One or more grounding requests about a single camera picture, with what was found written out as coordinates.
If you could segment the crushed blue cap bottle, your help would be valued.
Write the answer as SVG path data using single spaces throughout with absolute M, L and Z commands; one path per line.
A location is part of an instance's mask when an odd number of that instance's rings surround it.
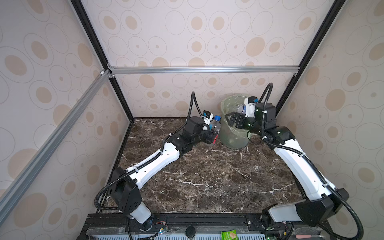
M 220 121 L 221 121 L 221 117 L 218 115 L 215 115 L 214 119 L 210 122 L 210 128 L 213 131 L 212 145 L 216 143 L 217 138 L 219 136 L 220 129 L 221 129 Z

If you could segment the blue cap round-label bottle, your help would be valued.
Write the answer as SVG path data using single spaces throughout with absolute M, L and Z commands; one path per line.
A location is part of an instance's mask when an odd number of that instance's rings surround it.
M 246 113 L 246 106 L 243 104 L 239 104 L 237 107 L 237 113 L 245 114 Z

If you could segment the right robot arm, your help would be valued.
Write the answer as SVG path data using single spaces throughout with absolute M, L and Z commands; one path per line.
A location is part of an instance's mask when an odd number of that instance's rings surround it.
M 364 227 L 357 213 L 348 204 L 348 192 L 338 189 L 314 165 L 301 148 L 294 134 L 284 126 L 276 125 L 276 108 L 269 103 L 273 84 L 269 83 L 260 98 L 245 99 L 245 110 L 225 115 L 230 127 L 258 135 L 289 167 L 304 193 L 304 199 L 296 203 L 275 205 L 267 209 L 268 220 L 302 222 L 310 227 L 320 227 L 330 236 L 344 240 L 323 223 L 342 207 L 350 213 L 357 226 L 354 240 L 361 240 Z

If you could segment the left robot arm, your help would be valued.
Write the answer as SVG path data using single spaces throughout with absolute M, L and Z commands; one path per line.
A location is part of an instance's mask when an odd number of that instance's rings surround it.
M 140 190 L 154 175 L 170 163 L 192 150 L 199 143 L 210 145 L 215 140 L 210 127 L 212 114 L 198 111 L 191 116 L 192 108 L 198 107 L 195 93 L 191 94 L 185 123 L 162 141 L 161 147 L 140 163 L 126 170 L 117 168 L 111 182 L 96 195 L 94 205 L 98 210 L 121 211 L 146 228 L 153 222 L 153 214 L 143 202 Z

